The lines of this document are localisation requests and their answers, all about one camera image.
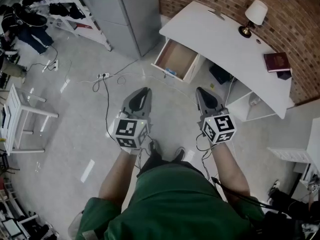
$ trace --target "person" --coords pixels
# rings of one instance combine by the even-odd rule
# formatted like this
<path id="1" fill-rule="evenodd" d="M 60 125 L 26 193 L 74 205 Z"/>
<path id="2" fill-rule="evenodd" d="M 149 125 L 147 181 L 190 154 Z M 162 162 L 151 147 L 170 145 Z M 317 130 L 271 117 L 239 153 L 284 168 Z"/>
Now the person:
<path id="1" fill-rule="evenodd" d="M 19 25 L 14 14 L 13 6 L 1 5 L 0 15 L 3 15 L 1 26 L 4 35 L 6 37 L 9 37 L 12 34 L 16 35 L 19 40 L 30 45 L 40 55 L 46 52 L 47 48 L 45 46 L 49 47 L 54 43 L 53 39 L 46 33 L 43 27 L 29 26 L 26 23 Z"/>
<path id="2" fill-rule="evenodd" d="M 228 192 L 224 192 L 227 202 L 223 201 L 199 170 L 182 161 L 184 148 L 177 150 L 171 162 L 162 160 L 155 140 L 150 142 L 149 150 L 151 155 L 137 175 L 129 205 L 121 212 L 137 159 L 137 153 L 122 149 L 98 197 L 89 199 L 80 214 L 76 240 L 255 237 L 264 219 L 259 206 Z M 246 177 L 227 145 L 221 143 L 211 151 L 221 184 L 250 197 Z"/>
<path id="3" fill-rule="evenodd" d="M 309 191 L 309 202 L 305 203 L 291 198 L 279 190 L 280 181 L 277 180 L 269 191 L 270 204 L 295 220 L 314 222 L 320 220 L 320 201 L 314 201 L 314 193 Z"/>
<path id="4" fill-rule="evenodd" d="M 0 48 L 0 71 L 9 76 L 21 78 L 22 83 L 25 82 L 27 76 L 27 68 L 10 62 L 5 55 L 14 55 L 17 51 L 5 51 Z"/>

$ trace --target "brick wall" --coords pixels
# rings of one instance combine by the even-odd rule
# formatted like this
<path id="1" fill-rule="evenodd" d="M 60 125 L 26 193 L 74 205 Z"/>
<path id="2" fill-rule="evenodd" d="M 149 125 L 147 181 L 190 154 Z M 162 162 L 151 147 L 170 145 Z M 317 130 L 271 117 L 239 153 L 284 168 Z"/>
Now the brick wall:
<path id="1" fill-rule="evenodd" d="M 254 0 L 159 0 L 161 14 L 173 17 L 191 1 L 218 8 L 240 24 Z M 253 32 L 275 51 L 285 51 L 293 69 L 290 96 L 298 104 L 320 98 L 320 0 L 261 0 L 268 6 Z"/>

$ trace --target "jeans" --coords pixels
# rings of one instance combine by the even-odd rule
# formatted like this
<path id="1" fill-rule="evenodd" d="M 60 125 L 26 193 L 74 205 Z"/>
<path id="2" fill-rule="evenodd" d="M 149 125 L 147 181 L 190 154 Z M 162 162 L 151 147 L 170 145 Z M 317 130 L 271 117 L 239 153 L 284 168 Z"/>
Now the jeans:
<path id="1" fill-rule="evenodd" d="M 143 173 L 145 173 L 155 167 L 168 165 L 168 164 L 177 164 L 177 165 L 187 167 L 191 170 L 196 171 L 197 173 L 199 173 L 203 176 L 202 172 L 199 171 L 198 169 L 194 168 L 189 162 L 180 161 L 180 160 L 173 160 L 171 162 L 168 162 L 168 161 L 162 160 L 161 155 L 158 154 L 157 152 L 154 152 L 154 153 L 151 153 L 149 159 L 145 162 L 145 164 L 143 165 L 143 167 L 141 168 L 140 172 L 138 173 L 138 175 L 136 177 L 138 178 L 141 174 L 143 174 Z"/>
<path id="2" fill-rule="evenodd" d="M 39 54 L 43 54 L 46 51 L 46 48 L 40 42 L 38 42 L 33 36 L 38 38 L 45 46 L 51 46 L 54 43 L 52 38 L 46 33 L 46 31 L 42 27 L 27 25 L 22 26 L 19 31 L 18 38 L 21 41 L 30 45 Z"/>

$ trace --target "lamp shade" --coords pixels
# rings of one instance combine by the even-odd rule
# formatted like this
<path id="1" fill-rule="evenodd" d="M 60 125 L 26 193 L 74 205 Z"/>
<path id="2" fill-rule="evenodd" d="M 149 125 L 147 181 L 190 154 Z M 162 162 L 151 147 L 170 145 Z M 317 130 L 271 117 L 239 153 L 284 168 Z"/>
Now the lamp shade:
<path id="1" fill-rule="evenodd" d="M 268 7 L 259 0 L 254 0 L 250 7 L 245 11 L 245 16 L 256 25 L 264 22 Z"/>

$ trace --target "table lamp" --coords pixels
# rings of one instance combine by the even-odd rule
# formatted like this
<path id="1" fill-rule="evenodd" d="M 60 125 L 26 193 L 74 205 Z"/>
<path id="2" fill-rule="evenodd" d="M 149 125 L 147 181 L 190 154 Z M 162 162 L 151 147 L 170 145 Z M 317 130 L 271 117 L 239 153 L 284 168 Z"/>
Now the table lamp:
<path id="1" fill-rule="evenodd" d="M 250 38 L 250 28 L 256 25 L 261 25 L 264 22 L 268 11 L 268 7 L 259 0 L 254 0 L 250 7 L 245 11 L 245 16 L 249 19 L 246 26 L 240 26 L 238 28 L 239 33 L 245 37 Z"/>

